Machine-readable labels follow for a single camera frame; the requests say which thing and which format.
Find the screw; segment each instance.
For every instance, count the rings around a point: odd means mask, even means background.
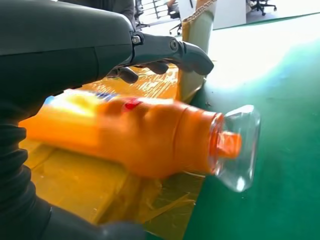
[[[178,43],[175,39],[173,39],[170,42],[170,47],[174,51],[177,51],[178,49]]]
[[[133,44],[140,44],[140,43],[141,43],[141,38],[140,37],[140,36],[138,36],[138,35],[136,35],[136,36],[133,36],[132,37],[132,43]]]

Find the detergent bottle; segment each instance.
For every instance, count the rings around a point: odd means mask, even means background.
[[[174,99],[66,90],[22,121],[27,138],[165,178],[214,174],[244,191],[254,177],[260,117],[252,105],[226,115]]]

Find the office chair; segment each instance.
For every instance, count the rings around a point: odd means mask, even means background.
[[[135,28],[137,30],[141,30],[142,28],[150,27],[149,24],[141,23],[139,19],[140,16],[143,14],[143,6],[141,0],[135,0],[134,6],[134,20],[136,22]]]
[[[183,28],[183,23],[181,21],[180,18],[180,13],[179,12],[179,7],[178,7],[178,3],[174,3],[174,5],[171,6],[171,7],[168,7],[168,15],[170,16],[171,19],[179,19],[180,23],[175,27],[173,27],[171,29],[170,29],[169,33],[170,35],[172,34],[172,30],[177,28],[177,30],[177,34],[177,35],[180,35],[181,34],[181,29]]]
[[[277,7],[275,5],[268,4],[268,0],[255,0],[254,2],[257,2],[257,3],[254,6],[251,6],[251,8],[252,10],[257,9],[257,11],[260,10],[263,16],[266,15],[265,7],[273,7],[274,11],[277,10]]]

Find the red logo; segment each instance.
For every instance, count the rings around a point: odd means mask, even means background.
[[[134,110],[137,105],[142,103],[142,101],[137,100],[136,97],[129,98],[126,103],[123,105],[122,112],[129,112]]]

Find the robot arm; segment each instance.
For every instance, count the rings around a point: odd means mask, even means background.
[[[94,226],[38,198],[19,149],[18,122],[36,114],[45,98],[65,89],[120,76],[127,67],[161,74],[174,63],[207,75],[214,67],[198,47],[174,37],[134,32],[125,16],[64,2],[0,1],[0,233],[6,240],[135,240],[129,223]]]

